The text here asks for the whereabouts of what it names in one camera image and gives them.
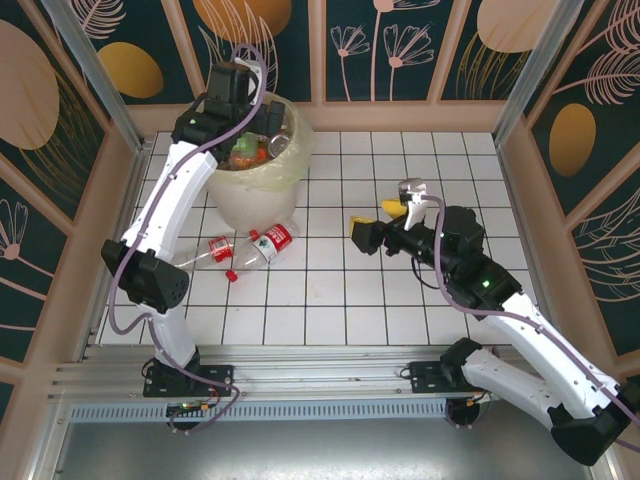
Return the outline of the clear bottle red white label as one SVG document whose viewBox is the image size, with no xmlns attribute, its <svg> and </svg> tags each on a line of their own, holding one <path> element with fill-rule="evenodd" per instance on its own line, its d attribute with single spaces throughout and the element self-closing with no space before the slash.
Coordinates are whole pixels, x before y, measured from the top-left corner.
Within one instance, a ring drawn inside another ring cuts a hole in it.
<svg viewBox="0 0 640 480">
<path fill-rule="evenodd" d="M 293 221 L 276 223 L 264 233 L 256 233 L 234 253 L 232 268 L 225 272 L 234 283 L 250 272 L 266 268 L 299 235 Z"/>
</svg>

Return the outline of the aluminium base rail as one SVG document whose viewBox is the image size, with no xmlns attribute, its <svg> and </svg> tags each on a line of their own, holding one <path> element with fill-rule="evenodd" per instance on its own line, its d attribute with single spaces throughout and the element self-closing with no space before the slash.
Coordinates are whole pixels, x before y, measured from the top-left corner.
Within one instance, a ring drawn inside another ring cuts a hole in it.
<svg viewBox="0 0 640 480">
<path fill-rule="evenodd" d="M 204 365 L 232 365 L 234 385 L 246 401 L 408 397 L 399 371 L 413 361 L 436 361 L 445 346 L 250 346 L 200 348 Z M 154 348 L 89 346 L 80 362 L 60 363 L 48 400 L 142 402 L 143 363 Z"/>
</svg>

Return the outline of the aluminium side rail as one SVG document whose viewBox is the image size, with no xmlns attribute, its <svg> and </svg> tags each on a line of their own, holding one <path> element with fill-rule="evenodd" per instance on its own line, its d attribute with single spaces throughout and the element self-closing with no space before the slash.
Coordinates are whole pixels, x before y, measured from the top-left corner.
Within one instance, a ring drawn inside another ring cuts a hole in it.
<svg viewBox="0 0 640 480">
<path fill-rule="evenodd" d="M 133 158 L 133 163 L 125 184 L 123 198 L 116 209 L 115 226 L 108 234 L 109 238 L 119 237 L 131 225 L 137 202 L 143 189 L 155 140 L 155 135 L 145 137 L 141 149 Z M 112 275 L 103 261 L 99 262 L 99 266 L 98 277 L 74 351 L 73 363 L 81 363 L 84 360 L 87 347 L 95 344 L 101 346 L 100 341 L 104 331 L 104 318 L 109 310 L 108 295 Z"/>
<path fill-rule="evenodd" d="M 558 297 L 557 268 L 561 265 L 555 248 L 561 237 L 557 201 L 544 173 L 540 154 L 527 134 L 513 135 L 498 146 L 511 196 L 533 262 L 534 287 L 543 313 L 563 331 L 562 300 Z"/>
</svg>

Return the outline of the cream plastic bin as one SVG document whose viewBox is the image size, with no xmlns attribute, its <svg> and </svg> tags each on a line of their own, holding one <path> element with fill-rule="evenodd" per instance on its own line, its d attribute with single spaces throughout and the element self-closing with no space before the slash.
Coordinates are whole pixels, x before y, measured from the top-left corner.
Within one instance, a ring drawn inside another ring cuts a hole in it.
<svg viewBox="0 0 640 480">
<path fill-rule="evenodd" d="M 288 125 L 285 134 L 290 134 Z M 265 230 L 290 219 L 296 208 L 296 195 L 302 179 L 286 190 L 275 192 L 239 186 L 222 186 L 213 190 L 208 189 L 206 183 L 205 189 L 224 222 L 233 230 L 247 233 Z"/>
</svg>

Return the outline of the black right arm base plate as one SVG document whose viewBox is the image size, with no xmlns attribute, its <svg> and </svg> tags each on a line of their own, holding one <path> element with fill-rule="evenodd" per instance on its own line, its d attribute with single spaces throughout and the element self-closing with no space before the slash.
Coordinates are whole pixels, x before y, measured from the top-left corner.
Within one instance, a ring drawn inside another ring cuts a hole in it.
<svg viewBox="0 0 640 480">
<path fill-rule="evenodd" d="M 409 381 L 414 394 L 480 394 L 485 389 L 472 385 L 459 367 L 442 366 L 439 361 L 415 361 L 408 364 Z"/>
</svg>

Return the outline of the clear bottle small red label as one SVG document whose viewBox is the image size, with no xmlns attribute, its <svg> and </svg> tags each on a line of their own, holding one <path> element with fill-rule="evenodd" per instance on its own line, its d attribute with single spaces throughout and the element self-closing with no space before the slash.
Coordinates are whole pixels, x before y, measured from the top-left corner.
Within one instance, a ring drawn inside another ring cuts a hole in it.
<svg viewBox="0 0 640 480">
<path fill-rule="evenodd" d="M 240 245 L 258 237 L 252 231 L 248 237 L 238 236 L 235 232 L 225 232 L 211 237 L 204 237 L 190 248 L 174 254 L 172 264 L 185 271 L 215 268 L 218 264 L 228 264 Z"/>
</svg>

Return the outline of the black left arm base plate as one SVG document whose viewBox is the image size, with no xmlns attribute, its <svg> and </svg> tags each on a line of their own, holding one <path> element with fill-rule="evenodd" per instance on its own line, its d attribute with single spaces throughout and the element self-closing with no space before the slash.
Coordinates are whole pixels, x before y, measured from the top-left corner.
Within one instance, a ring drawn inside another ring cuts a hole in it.
<svg viewBox="0 0 640 480">
<path fill-rule="evenodd" d="M 214 389 L 220 397 L 229 397 L 228 388 L 233 382 L 234 370 L 231 365 L 199 365 L 196 375 L 222 384 Z M 204 398 L 216 397 L 213 386 L 195 380 L 178 370 L 159 362 L 153 362 L 144 373 L 142 394 L 145 398 Z"/>
</svg>

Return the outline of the aluminium frame post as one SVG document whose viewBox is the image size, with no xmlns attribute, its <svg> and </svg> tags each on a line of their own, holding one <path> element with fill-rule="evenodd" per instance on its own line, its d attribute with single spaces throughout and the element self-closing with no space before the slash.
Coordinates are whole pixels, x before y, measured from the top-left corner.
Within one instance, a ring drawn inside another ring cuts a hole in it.
<svg viewBox="0 0 640 480">
<path fill-rule="evenodd" d="M 566 35 L 578 19 L 584 1 L 559 0 L 553 10 L 497 121 L 493 132 L 494 146 L 497 150 L 500 150 L 508 139 L 537 86 L 549 70 Z"/>
<path fill-rule="evenodd" d="M 143 136 L 135 126 L 124 101 L 111 82 L 95 48 L 82 31 L 71 6 L 66 0 L 41 0 L 41 3 L 59 29 L 73 56 L 83 68 L 89 82 L 126 143 L 134 151 L 140 151 Z"/>
</svg>

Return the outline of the copper brown bottle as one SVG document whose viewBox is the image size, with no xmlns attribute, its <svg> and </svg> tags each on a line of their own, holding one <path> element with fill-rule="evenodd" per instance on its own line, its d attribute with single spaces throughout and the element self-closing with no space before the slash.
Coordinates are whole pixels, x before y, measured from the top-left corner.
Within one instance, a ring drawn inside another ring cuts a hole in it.
<svg viewBox="0 0 640 480">
<path fill-rule="evenodd" d="M 291 138 L 285 133 L 278 133 L 272 136 L 267 143 L 267 152 L 272 159 L 281 155 L 289 146 Z"/>
</svg>

